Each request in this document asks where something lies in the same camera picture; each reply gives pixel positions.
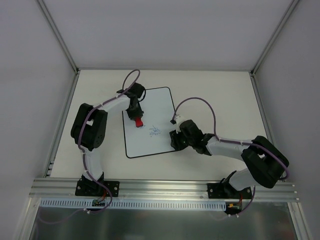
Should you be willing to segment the white whiteboard black frame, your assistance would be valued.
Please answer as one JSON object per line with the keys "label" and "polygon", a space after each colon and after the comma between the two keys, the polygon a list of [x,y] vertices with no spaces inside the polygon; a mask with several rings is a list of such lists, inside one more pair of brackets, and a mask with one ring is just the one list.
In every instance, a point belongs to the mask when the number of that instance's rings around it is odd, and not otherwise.
{"label": "white whiteboard black frame", "polygon": [[176,127],[170,122],[175,112],[169,87],[150,88],[140,103],[144,111],[143,126],[136,127],[126,111],[122,112],[125,154],[129,159],[174,152],[170,132]]}

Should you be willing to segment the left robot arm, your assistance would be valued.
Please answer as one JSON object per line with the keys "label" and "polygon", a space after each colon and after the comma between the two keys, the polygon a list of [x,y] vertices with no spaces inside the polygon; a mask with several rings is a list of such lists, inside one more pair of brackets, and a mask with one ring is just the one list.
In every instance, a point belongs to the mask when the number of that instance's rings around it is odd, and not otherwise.
{"label": "left robot arm", "polygon": [[107,120],[111,116],[125,111],[137,128],[143,126],[143,110],[140,101],[144,100],[146,89],[139,83],[134,83],[127,89],[120,89],[116,95],[97,106],[87,103],[80,105],[73,122],[70,136],[78,146],[84,167],[84,172],[77,182],[75,195],[100,197],[110,195],[106,191],[104,171],[98,148],[105,139]]}

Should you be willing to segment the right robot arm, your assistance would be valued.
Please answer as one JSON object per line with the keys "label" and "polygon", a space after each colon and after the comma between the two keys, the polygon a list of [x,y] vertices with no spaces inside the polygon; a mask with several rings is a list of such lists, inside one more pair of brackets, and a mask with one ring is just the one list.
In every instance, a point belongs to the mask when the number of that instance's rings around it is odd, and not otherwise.
{"label": "right robot arm", "polygon": [[198,154],[224,156],[245,163],[246,168],[230,173],[214,190],[223,198],[236,198],[244,189],[259,185],[272,189],[288,174],[288,159],[264,136],[251,141],[219,138],[214,133],[203,133],[191,119],[172,119],[175,125],[169,135],[171,147],[182,151],[193,148]]}

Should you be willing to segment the red whiteboard eraser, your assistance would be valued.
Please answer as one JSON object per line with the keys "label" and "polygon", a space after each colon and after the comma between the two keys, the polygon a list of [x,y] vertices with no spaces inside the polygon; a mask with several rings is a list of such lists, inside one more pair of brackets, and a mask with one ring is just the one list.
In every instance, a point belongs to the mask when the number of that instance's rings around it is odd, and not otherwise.
{"label": "red whiteboard eraser", "polygon": [[142,119],[141,118],[139,118],[139,117],[137,117],[137,118],[135,118],[135,126],[137,127],[137,128],[140,128],[140,127],[143,127],[144,126],[144,123],[142,122]]}

